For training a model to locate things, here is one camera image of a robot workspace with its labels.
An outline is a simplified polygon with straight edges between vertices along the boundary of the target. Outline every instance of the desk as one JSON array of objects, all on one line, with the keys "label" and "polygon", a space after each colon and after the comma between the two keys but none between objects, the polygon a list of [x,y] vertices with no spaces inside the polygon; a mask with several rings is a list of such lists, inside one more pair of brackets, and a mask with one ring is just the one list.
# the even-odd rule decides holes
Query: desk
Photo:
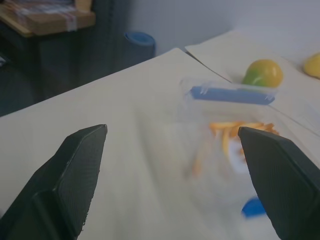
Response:
[{"label": "desk", "polygon": [[79,240],[211,240],[190,218],[163,210],[142,151],[132,102],[175,111],[183,77],[224,81],[179,49],[0,118],[0,209],[5,211],[33,172],[64,138],[107,124],[100,173]]},{"label": "desk", "polygon": [[36,36],[30,30],[12,19],[0,4],[0,47],[18,68],[26,74],[34,89],[34,101],[43,101],[44,79],[41,65],[40,45],[44,41],[66,38],[69,45],[69,79],[73,88],[78,87],[81,34],[78,31]]}]

